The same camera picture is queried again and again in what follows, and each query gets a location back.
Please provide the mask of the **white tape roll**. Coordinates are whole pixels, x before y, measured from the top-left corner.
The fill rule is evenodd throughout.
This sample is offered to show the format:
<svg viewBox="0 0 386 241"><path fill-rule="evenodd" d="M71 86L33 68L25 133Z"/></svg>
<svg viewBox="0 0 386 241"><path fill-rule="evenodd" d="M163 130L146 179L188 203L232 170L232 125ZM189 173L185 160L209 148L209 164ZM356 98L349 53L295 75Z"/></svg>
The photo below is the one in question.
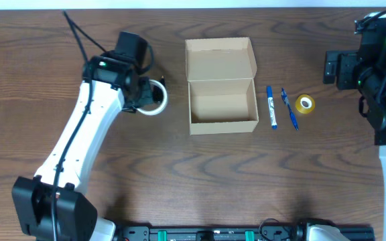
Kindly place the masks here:
<svg viewBox="0 0 386 241"><path fill-rule="evenodd" d="M144 114L147 116L155 116L157 114L160 114L168 105L168 93L167 93L166 87L162 83L158 82L157 80L151 79L150 84L162 91L163 99L157 108L153 110L143 110L142 108L137 108L137 112L140 112L141 114Z"/></svg>

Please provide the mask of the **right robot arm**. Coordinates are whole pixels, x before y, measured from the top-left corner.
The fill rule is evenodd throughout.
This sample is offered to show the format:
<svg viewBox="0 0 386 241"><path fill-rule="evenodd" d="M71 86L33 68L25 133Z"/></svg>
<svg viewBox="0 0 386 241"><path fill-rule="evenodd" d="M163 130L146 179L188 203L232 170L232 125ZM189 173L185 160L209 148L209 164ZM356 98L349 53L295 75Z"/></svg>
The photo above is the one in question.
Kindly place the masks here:
<svg viewBox="0 0 386 241"><path fill-rule="evenodd" d="M375 145L384 179L383 239L386 240L386 14L376 13L355 22L361 35L357 50L327 51L323 82L339 90L358 90L359 113L375 131Z"/></svg>

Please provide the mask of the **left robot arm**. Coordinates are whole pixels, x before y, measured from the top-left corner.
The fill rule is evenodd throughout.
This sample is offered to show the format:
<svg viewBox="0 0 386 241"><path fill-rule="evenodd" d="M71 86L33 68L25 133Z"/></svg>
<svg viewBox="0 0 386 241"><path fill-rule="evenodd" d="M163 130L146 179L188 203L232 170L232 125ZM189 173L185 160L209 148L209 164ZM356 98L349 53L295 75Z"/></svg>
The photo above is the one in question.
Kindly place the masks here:
<svg viewBox="0 0 386 241"><path fill-rule="evenodd" d="M114 50L86 61L74 110L50 156L33 178L18 177L12 198L21 231L37 240L116 240L114 222L99 217L86 199L92 166L120 112L161 113L164 84L145 76L153 50L122 31Z"/></svg>

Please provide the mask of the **black teardrop-shaped object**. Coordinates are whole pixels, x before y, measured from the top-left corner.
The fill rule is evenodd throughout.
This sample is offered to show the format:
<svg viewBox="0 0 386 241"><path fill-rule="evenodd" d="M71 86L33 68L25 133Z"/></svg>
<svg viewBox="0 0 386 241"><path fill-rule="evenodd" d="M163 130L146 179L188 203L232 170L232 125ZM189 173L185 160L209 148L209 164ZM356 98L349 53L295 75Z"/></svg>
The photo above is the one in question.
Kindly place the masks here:
<svg viewBox="0 0 386 241"><path fill-rule="evenodd" d="M159 80L159 83L163 85L163 87L166 86L166 81L165 81L165 77L164 76L161 76L160 80ZM158 87L158 86L154 86L153 87L153 101L156 103L156 104L161 104L162 103L162 100L164 98L164 95L163 95L163 90Z"/></svg>

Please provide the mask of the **small yellow tape roll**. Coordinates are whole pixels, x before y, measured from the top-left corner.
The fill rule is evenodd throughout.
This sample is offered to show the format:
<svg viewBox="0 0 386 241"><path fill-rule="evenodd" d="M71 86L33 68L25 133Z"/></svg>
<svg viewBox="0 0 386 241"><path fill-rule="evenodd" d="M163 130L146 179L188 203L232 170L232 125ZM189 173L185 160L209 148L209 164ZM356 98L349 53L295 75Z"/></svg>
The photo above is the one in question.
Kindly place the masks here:
<svg viewBox="0 0 386 241"><path fill-rule="evenodd" d="M296 100L296 110L301 114L309 114L316 107L315 100L308 94L298 96Z"/></svg>

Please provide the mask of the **blue ballpoint pen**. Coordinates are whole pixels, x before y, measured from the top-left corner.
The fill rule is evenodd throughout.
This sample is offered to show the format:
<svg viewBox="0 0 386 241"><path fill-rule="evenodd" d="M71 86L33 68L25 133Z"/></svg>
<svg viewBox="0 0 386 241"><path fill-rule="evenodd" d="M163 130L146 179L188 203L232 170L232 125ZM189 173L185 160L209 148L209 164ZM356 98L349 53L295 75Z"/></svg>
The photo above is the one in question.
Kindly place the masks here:
<svg viewBox="0 0 386 241"><path fill-rule="evenodd" d="M284 88L281 89L281 98L282 98L284 104L287 106L287 109L289 111L289 117L290 117L290 120L291 120L295 130L298 131L299 130L298 122L297 122L296 116L291 108L289 98L288 98L287 93L286 93Z"/></svg>

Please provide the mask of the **open cardboard box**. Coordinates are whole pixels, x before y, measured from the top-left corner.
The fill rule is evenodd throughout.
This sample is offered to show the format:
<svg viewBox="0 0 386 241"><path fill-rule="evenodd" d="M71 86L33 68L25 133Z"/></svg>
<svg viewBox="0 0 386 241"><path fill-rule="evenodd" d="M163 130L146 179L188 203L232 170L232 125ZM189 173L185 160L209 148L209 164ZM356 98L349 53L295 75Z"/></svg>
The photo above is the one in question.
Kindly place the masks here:
<svg viewBox="0 0 386 241"><path fill-rule="evenodd" d="M251 133L259 122L248 37L187 39L191 135Z"/></svg>

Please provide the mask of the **blue and white marker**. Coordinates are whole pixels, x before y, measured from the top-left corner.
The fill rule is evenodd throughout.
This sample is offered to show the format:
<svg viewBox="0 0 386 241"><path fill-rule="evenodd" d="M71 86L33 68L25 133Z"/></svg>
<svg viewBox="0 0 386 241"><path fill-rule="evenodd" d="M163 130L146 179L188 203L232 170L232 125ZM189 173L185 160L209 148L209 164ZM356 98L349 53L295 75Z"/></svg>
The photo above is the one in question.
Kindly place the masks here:
<svg viewBox="0 0 386 241"><path fill-rule="evenodd" d="M277 129L277 121L275 117L275 107L273 103L273 91L271 86L267 86L266 88L267 91L267 102L268 102L268 107L269 107L269 117L271 121L271 127L272 129Z"/></svg>

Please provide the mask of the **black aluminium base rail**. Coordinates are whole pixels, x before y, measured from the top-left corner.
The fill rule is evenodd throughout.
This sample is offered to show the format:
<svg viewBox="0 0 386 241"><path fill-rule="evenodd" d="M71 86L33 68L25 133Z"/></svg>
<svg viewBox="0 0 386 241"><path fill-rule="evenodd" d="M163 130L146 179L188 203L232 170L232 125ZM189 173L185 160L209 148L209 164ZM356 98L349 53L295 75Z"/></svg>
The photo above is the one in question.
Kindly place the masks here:
<svg viewBox="0 0 386 241"><path fill-rule="evenodd" d="M258 241L258 240L303 240L290 226L268 224L262 228L249 227L160 227L125 226L119 228L117 241Z"/></svg>

